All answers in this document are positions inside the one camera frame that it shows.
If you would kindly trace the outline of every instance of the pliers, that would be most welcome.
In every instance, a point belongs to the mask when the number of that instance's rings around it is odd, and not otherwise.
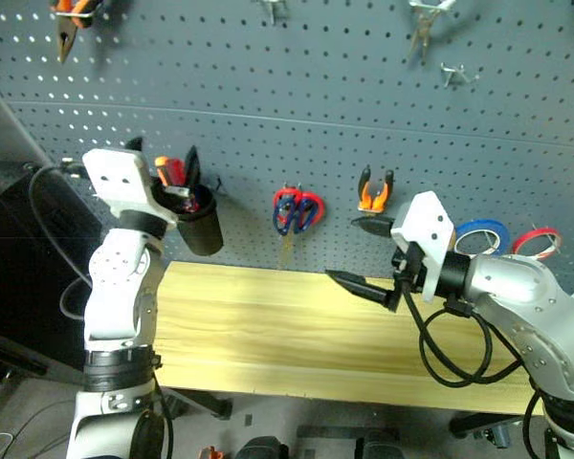
[[[393,191],[393,171],[388,170],[385,174],[385,183],[383,190],[379,191],[374,198],[370,196],[370,166],[367,165],[362,171],[358,186],[360,203],[358,209],[366,212],[381,213],[385,210],[385,204],[391,192]]]
[[[77,29],[92,25],[94,12],[102,0],[79,0],[73,7],[72,0],[51,0],[51,10],[57,15],[57,46],[59,61],[63,64],[77,38]]]

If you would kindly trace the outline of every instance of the floor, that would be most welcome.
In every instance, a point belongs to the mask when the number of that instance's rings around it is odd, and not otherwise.
[[[76,386],[57,382],[17,378],[3,382],[0,386],[0,431],[14,434],[37,410],[54,405],[26,426],[2,459],[63,459],[76,392]],[[233,400],[232,417],[220,421],[190,408],[187,414],[174,421],[175,459],[195,459],[200,448],[209,445],[230,452],[233,458],[247,441],[262,435],[274,435],[288,445],[291,459],[353,458],[355,440],[298,438],[299,426],[399,427],[399,446],[407,459],[527,457],[519,426],[510,426],[513,445],[508,449],[497,449],[472,435],[465,440],[454,439],[447,430],[448,422],[455,414],[450,410],[259,395],[218,396],[229,396]],[[543,419],[535,418],[532,439],[540,453],[543,428]]]

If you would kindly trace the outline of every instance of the wooden board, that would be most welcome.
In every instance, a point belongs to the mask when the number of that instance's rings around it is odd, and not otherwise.
[[[168,386],[504,413],[523,413],[532,394],[522,369],[492,385],[438,384],[404,302],[389,313],[324,274],[173,262],[158,297]],[[416,300],[425,317],[442,307]],[[473,320],[445,316],[431,331],[458,364],[479,365]],[[495,341],[491,370],[511,361]]]

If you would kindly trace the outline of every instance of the pen holder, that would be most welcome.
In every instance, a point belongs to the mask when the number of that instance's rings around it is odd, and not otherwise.
[[[196,255],[213,255],[223,247],[223,235],[217,217],[217,202],[203,185],[195,189],[199,209],[179,215],[177,228],[189,249]]]

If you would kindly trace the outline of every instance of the scissors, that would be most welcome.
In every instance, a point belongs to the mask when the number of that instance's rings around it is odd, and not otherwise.
[[[323,200],[317,194],[288,186],[276,192],[273,205],[273,224],[281,236],[286,236],[292,225],[295,234],[308,230],[325,213]]]

